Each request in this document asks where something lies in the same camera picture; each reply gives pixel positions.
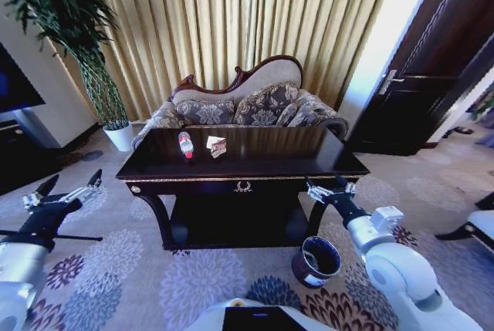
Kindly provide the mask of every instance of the water bottle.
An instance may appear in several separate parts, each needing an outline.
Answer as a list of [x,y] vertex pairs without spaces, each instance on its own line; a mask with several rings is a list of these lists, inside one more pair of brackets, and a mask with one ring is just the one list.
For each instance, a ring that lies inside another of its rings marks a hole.
[[187,159],[192,158],[192,152],[194,151],[194,145],[191,141],[191,135],[187,132],[180,132],[178,134],[178,144],[180,144],[180,149]]

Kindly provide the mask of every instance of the doorway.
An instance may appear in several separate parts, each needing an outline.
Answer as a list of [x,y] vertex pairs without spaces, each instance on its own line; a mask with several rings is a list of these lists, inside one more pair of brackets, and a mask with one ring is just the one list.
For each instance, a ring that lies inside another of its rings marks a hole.
[[424,0],[357,123],[353,150],[415,154],[494,63],[491,0]]

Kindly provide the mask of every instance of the door handle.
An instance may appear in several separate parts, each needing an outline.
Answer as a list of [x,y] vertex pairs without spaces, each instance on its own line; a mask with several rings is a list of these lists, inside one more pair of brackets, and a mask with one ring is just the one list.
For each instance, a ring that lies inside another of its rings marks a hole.
[[394,76],[396,75],[398,71],[397,70],[390,70],[389,73],[386,76],[386,79],[383,81],[381,84],[381,88],[379,89],[379,92],[377,94],[383,95],[386,93],[387,88],[391,85],[392,82],[404,82],[404,79],[395,79]]

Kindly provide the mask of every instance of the rug pattern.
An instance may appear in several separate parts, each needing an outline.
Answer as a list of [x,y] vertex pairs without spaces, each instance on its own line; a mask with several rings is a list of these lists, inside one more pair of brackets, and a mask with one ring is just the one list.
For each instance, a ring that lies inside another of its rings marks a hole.
[[[369,211],[396,204],[405,220],[398,242],[425,256],[454,304],[485,329],[494,324],[494,261],[473,240],[442,242],[494,190],[494,150],[475,136],[453,134],[434,150],[412,157],[360,154],[372,175],[357,184],[357,202]],[[154,217],[114,175],[128,156],[96,132],[85,154],[67,166],[54,192],[71,191],[103,168],[104,189],[85,211],[64,222],[66,235],[102,235],[102,242],[58,240],[48,257],[48,282],[32,316],[34,330],[181,330],[215,303],[243,296],[300,309],[335,329],[391,330],[398,320],[368,281],[341,218],[328,209],[320,235],[339,249],[343,267],[322,289],[301,286],[291,270],[295,248],[164,252]],[[26,219],[20,197],[37,184],[0,197],[2,228]],[[299,196],[309,214],[313,202]],[[168,212],[173,199],[166,197]]]

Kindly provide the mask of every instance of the wall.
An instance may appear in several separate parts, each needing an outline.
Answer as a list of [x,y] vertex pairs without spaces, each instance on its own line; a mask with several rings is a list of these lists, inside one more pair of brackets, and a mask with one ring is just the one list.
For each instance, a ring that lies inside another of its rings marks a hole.
[[387,65],[421,2],[422,0],[383,0],[379,15],[338,109],[338,112],[350,121],[350,132],[373,96],[381,76],[385,74]]
[[467,97],[459,100],[450,109],[451,114],[446,118],[445,122],[432,134],[428,142],[439,142],[445,133],[456,125],[456,122],[462,118],[462,115],[471,105],[489,88],[494,82],[494,66],[480,79],[473,87]]
[[46,42],[42,52],[36,41],[38,26],[29,25],[24,35],[20,23],[5,15],[11,11],[0,0],[0,41],[17,62],[45,105],[15,112],[16,117],[31,127],[44,147],[63,147],[96,122],[82,99],[62,60],[52,57],[55,48]]

